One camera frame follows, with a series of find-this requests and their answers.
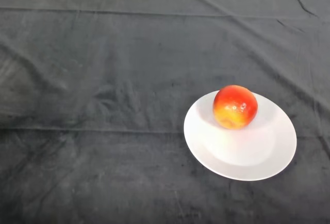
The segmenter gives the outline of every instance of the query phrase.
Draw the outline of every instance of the black cloth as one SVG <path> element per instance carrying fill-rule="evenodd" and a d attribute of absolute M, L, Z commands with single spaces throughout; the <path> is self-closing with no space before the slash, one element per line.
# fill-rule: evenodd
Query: black cloth
<path fill-rule="evenodd" d="M 0 0 L 0 223 L 330 223 L 330 0 Z M 290 165 L 204 168 L 183 122 L 238 84 Z"/>

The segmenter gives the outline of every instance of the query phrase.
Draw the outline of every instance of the table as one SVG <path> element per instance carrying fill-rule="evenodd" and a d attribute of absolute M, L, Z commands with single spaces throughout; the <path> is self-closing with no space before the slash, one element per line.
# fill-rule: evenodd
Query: table
<path fill-rule="evenodd" d="M 330 0 L 0 0 L 0 223 L 330 223 Z M 273 178 L 183 135 L 239 84 L 298 137 Z"/>

